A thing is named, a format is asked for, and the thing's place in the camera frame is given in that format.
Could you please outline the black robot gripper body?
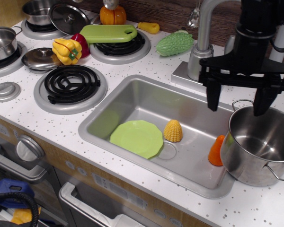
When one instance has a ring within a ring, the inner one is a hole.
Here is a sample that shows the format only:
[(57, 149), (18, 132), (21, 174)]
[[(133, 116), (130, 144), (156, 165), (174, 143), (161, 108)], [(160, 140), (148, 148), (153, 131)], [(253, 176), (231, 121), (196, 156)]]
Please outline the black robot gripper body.
[(284, 91), (284, 63), (265, 57), (268, 40), (237, 35), (233, 49), (222, 56), (199, 61), (199, 82), (209, 88), (214, 83)]

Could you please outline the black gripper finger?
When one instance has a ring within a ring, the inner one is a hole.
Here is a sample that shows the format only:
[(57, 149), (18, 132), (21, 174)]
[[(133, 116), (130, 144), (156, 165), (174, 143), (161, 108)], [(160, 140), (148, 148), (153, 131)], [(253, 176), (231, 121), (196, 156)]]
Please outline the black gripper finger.
[(254, 99), (254, 115), (261, 116), (270, 108), (279, 94), (278, 87), (258, 88)]
[(208, 108), (216, 112), (218, 109), (220, 93), (221, 93), (221, 84), (215, 79), (209, 78), (206, 83), (206, 94), (207, 94), (207, 103)]

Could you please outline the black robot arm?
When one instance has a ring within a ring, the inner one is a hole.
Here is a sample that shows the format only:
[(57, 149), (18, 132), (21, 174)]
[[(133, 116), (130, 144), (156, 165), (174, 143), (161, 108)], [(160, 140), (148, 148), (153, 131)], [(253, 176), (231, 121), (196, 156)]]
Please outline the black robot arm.
[(221, 86), (255, 88), (254, 115), (263, 115), (284, 91), (284, 63), (266, 58), (277, 26), (284, 25), (284, 0), (243, 0), (230, 53), (200, 60), (199, 82), (208, 108), (218, 108)]

